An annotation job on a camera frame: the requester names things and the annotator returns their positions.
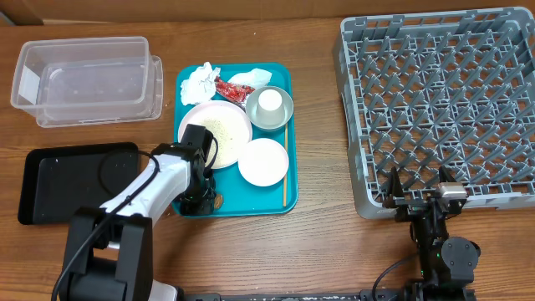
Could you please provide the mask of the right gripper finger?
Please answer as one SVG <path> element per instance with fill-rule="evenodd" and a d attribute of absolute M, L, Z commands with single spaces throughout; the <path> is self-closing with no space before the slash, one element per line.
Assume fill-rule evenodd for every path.
<path fill-rule="evenodd" d="M 440 183 L 452 183 L 456 182 L 456 179 L 450 173 L 450 170 L 445 166 L 440 166 L 438 170 L 439 182 Z"/>
<path fill-rule="evenodd" d="M 390 170 L 390 179 L 387 190 L 387 197 L 389 200 L 403 199 L 404 190 L 400 182 L 399 172 L 395 167 Z"/>

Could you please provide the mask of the brown food piece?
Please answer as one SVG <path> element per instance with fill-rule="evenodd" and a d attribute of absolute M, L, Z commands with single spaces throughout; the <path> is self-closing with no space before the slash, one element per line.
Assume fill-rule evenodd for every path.
<path fill-rule="evenodd" d="M 221 194 L 217 194 L 216 197 L 214 198 L 214 208 L 216 210 L 220 209 L 223 205 L 223 202 L 224 202 L 224 198 Z"/>

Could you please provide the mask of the large white plate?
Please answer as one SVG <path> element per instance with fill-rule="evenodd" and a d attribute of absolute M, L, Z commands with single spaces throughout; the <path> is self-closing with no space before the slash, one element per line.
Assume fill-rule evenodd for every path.
<path fill-rule="evenodd" d="M 181 119 L 178 140 L 188 124 L 205 126 L 216 138 L 218 150 L 212 145 L 207 159 L 210 162 L 215 158 L 213 169 L 236 163 L 243 148 L 252 140 L 252 124 L 245 112 L 227 101 L 211 100 L 190 109 Z"/>

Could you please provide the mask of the white napkin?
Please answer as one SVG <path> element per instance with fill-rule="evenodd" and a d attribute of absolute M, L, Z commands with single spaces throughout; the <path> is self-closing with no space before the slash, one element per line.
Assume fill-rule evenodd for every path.
<path fill-rule="evenodd" d="M 188 79 L 181 83 L 181 103 L 183 105 L 200 105 L 210 101 L 216 94 L 216 79 L 221 73 L 209 62 L 197 67 Z"/>

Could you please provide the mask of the red snack wrapper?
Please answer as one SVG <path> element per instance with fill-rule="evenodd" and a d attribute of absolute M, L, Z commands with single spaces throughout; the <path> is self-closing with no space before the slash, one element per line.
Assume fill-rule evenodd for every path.
<path fill-rule="evenodd" d="M 232 84 L 222 80 L 220 77 L 215 78 L 216 91 L 225 99 L 235 104 L 244 104 L 247 97 L 254 92 L 254 88 L 243 84 Z"/>

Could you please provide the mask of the white tissue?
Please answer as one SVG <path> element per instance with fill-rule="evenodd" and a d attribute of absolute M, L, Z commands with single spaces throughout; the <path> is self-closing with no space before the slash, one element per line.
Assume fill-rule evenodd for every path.
<path fill-rule="evenodd" d="M 272 78 L 272 73 L 265 69 L 252 69 L 245 73 L 233 75 L 228 82 L 231 84 L 240 84 L 260 89 L 267 86 Z"/>

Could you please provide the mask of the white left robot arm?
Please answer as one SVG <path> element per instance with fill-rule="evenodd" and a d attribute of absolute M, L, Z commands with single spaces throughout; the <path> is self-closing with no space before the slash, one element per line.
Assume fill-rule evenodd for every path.
<path fill-rule="evenodd" d="M 209 156 L 217 148 L 204 126 L 188 125 L 180 141 L 148 153 L 147 167 L 98 208 L 71 218 L 53 300 L 182 300 L 184 292 L 154 279 L 153 227 L 170 204 L 185 217 L 214 212 L 216 183 Z"/>

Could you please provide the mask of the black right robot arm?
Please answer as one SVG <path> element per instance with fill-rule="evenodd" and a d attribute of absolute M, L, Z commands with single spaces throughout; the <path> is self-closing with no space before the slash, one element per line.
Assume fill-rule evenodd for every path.
<path fill-rule="evenodd" d="M 390 170 L 386 208 L 395 209 L 396 222 L 410 224 L 410 236 L 417 252 L 388 267 L 374 282 L 371 297 L 379 300 L 474 300 L 466 288 L 474 281 L 481 256 L 480 247 L 464 237 L 452 237 L 446 221 L 461 214 L 467 201 L 464 186 L 444 166 L 439 168 L 439 185 L 426 199 L 406 200 L 398 170 Z M 378 291 L 382 278 L 400 265 L 418 258 L 421 278 L 409 280 L 400 290 Z"/>

